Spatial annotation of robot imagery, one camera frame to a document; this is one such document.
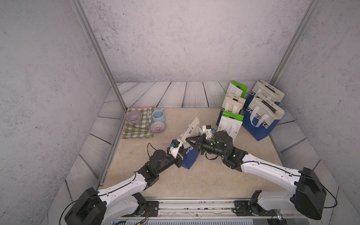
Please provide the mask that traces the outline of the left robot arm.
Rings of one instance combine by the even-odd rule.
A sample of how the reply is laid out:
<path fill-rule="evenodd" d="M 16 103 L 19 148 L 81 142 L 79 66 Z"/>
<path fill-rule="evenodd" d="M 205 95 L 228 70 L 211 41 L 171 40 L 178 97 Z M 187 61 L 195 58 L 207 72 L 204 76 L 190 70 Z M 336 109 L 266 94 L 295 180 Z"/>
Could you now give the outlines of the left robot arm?
<path fill-rule="evenodd" d="M 181 167 L 188 149 L 181 149 L 174 157 L 164 150 L 156 150 L 133 176 L 109 188 L 95 190 L 90 187 L 78 200 L 70 203 L 60 222 L 68 225 L 105 225 L 130 214 L 141 214 L 146 200 L 141 192 L 153 186 L 159 174 L 173 165 Z"/>

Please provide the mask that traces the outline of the green white bag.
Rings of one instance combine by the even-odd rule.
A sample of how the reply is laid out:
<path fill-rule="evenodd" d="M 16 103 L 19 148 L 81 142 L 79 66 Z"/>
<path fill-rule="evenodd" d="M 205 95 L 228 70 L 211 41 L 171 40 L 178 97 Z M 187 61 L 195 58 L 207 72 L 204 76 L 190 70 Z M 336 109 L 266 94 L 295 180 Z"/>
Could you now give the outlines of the green white bag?
<path fill-rule="evenodd" d="M 234 141 L 243 124 L 243 115 L 235 114 L 226 110 L 220 112 L 218 117 L 218 131 L 225 131 Z"/>
<path fill-rule="evenodd" d="M 248 86 L 241 84 L 237 81 L 231 81 L 228 86 L 226 94 L 245 98 L 247 90 L 248 90 Z"/>

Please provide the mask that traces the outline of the blue beige takeout bag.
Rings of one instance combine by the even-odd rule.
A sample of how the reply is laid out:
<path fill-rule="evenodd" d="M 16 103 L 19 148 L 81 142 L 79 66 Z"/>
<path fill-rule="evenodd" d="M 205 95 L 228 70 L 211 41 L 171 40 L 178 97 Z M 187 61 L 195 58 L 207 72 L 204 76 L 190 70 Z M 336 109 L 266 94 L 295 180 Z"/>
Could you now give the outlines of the blue beige takeout bag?
<path fill-rule="evenodd" d="M 246 109 L 249 106 L 253 98 L 259 97 L 260 95 L 263 95 L 269 101 L 275 103 L 276 105 L 279 105 L 279 103 L 284 98 L 285 93 L 270 85 L 264 80 L 257 81 L 254 88 L 251 90 L 250 94 L 246 98 L 243 109 Z"/>

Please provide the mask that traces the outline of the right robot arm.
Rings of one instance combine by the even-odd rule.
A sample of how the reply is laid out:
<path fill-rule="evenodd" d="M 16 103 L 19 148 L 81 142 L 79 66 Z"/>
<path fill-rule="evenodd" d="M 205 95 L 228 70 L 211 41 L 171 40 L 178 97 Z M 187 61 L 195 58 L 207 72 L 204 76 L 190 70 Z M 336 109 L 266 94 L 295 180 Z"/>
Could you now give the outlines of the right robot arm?
<path fill-rule="evenodd" d="M 186 142 L 202 154 L 220 156 L 230 169 L 259 176 L 284 188 L 277 192 L 256 190 L 248 202 L 251 214 L 297 210 L 310 219 L 321 220 L 327 191 L 313 170 L 291 169 L 261 160 L 234 147 L 233 139 L 225 131 L 216 132 L 211 139 L 206 134 L 187 137 Z"/>

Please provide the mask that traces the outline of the navy beige bag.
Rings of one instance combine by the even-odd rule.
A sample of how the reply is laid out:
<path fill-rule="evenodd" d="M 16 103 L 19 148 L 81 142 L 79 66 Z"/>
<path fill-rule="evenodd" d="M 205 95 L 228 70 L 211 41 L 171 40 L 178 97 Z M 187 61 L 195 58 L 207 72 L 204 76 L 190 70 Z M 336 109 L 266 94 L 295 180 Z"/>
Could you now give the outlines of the navy beige bag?
<path fill-rule="evenodd" d="M 220 109 L 220 113 L 216 122 L 216 125 L 219 125 L 221 116 L 224 111 L 228 111 L 230 113 L 240 114 L 241 110 L 245 105 L 246 100 L 242 97 L 238 97 L 234 94 L 226 94 L 223 105 Z"/>

